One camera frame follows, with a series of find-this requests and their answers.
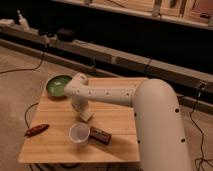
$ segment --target wooden shelf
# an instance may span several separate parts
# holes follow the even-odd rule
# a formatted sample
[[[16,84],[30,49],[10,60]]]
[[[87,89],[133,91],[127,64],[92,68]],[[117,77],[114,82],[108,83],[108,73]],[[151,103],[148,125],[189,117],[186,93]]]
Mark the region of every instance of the wooden shelf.
[[[194,0],[186,0],[186,6],[184,14],[180,14],[181,3],[185,0],[178,0],[174,8],[169,8],[169,0],[163,0],[161,5],[161,17],[153,17],[152,9],[154,0],[113,0],[126,8],[119,7],[118,5],[111,3],[107,0],[93,0],[90,5],[86,5],[84,0],[53,0],[56,2],[73,4],[83,6],[87,8],[100,9],[115,13],[121,13],[126,15],[132,15],[137,17],[143,17],[152,20],[165,21],[169,23],[175,23],[195,28],[213,30],[213,27],[208,26],[208,23],[197,22],[190,17],[190,11],[192,9]]]

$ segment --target plastic cup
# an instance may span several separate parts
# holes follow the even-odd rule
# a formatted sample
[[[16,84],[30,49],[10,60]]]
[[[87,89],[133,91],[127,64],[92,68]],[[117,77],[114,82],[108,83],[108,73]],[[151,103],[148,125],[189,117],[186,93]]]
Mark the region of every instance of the plastic cup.
[[[69,137],[72,142],[79,146],[84,146],[87,144],[90,134],[90,128],[87,124],[83,122],[75,123],[71,126]]]

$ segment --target wooden table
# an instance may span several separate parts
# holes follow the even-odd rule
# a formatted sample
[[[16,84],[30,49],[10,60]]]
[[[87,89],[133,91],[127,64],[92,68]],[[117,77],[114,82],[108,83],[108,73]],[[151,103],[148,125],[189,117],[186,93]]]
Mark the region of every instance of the wooden table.
[[[138,85],[145,78],[90,78],[90,85]],[[88,122],[112,134],[109,145],[89,140],[78,148],[69,139],[71,125],[77,121],[70,100],[51,100],[46,91],[31,123],[50,125],[49,129],[32,138],[26,138],[19,155],[21,163],[91,163],[138,162],[139,152],[133,109],[100,102],[90,102],[94,117]]]

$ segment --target cable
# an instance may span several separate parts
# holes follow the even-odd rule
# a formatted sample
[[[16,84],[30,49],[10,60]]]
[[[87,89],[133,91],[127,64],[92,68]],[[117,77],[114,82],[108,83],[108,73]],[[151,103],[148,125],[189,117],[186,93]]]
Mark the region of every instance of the cable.
[[[79,164],[79,163],[76,163],[76,164],[73,164],[73,165],[68,166],[68,165],[65,165],[65,164],[60,163],[59,165],[60,165],[63,169],[74,169],[74,168],[78,167],[80,164]]]
[[[194,9],[196,3],[197,3],[197,0],[194,0],[194,3],[193,3],[193,5],[192,5],[192,9]]]
[[[34,70],[37,70],[43,63],[44,61],[44,55],[45,55],[45,51],[43,50],[43,53],[42,53],[42,56],[41,56],[41,60],[39,62],[39,64],[34,67],[34,68],[27,68],[27,69],[13,69],[13,70],[8,70],[8,71],[2,71],[0,72],[0,74],[6,74],[6,73],[10,73],[10,72],[19,72],[19,71],[34,71]]]
[[[34,163],[38,170],[44,171],[37,163]]]
[[[34,104],[30,105],[30,106],[27,108],[27,110],[25,111],[25,113],[24,113],[25,123],[26,123],[26,125],[27,125],[28,128],[30,128],[30,126],[29,126],[29,124],[28,124],[28,121],[27,121],[27,114],[28,114],[28,111],[29,111],[33,106],[36,106],[36,105],[38,105],[38,103],[34,103]]]
[[[109,171],[110,163],[107,164],[106,171]]]
[[[113,0],[106,0],[106,1],[111,2],[111,3],[113,3],[113,4],[115,4],[115,5],[119,6],[119,7],[126,8],[125,6],[123,6],[123,5],[121,5],[121,4],[117,3],[117,2],[115,2],[115,1],[113,1]]]
[[[207,163],[210,167],[213,168],[213,164],[210,163],[213,161],[213,159],[206,159],[205,158],[205,154],[204,154],[204,150],[203,150],[203,144],[204,144],[204,138],[205,138],[205,135],[204,135],[204,132],[202,131],[202,129],[199,127],[199,125],[195,122],[195,120],[193,119],[193,114],[195,112],[195,109],[197,107],[197,104],[200,100],[200,97],[201,97],[201,94],[202,92],[204,91],[204,88],[205,87],[201,87],[198,91],[198,96],[196,98],[196,101],[192,107],[192,111],[190,112],[190,119],[191,121],[193,122],[193,124],[195,125],[195,127],[197,128],[197,130],[201,133],[201,144],[200,144],[200,151],[201,151],[201,157],[199,158],[196,158],[194,160],[194,164],[195,164],[195,167],[196,167],[196,170],[197,171],[205,171],[204,167],[203,167],[203,163]]]
[[[34,170],[33,170],[32,164],[29,164],[29,167],[30,167],[30,170],[31,170],[31,171],[34,171]]]
[[[148,76],[148,69],[150,66],[150,63],[152,62],[152,58],[149,59],[149,62],[146,64],[146,66],[144,67],[144,75]]]

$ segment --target green bowl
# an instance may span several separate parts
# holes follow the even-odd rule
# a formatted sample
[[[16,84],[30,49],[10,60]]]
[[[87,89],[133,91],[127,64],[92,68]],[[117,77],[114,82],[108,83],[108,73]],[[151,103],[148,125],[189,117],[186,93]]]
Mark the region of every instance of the green bowl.
[[[72,77],[68,75],[58,75],[47,82],[46,90],[51,97],[65,97],[64,87],[69,83]]]

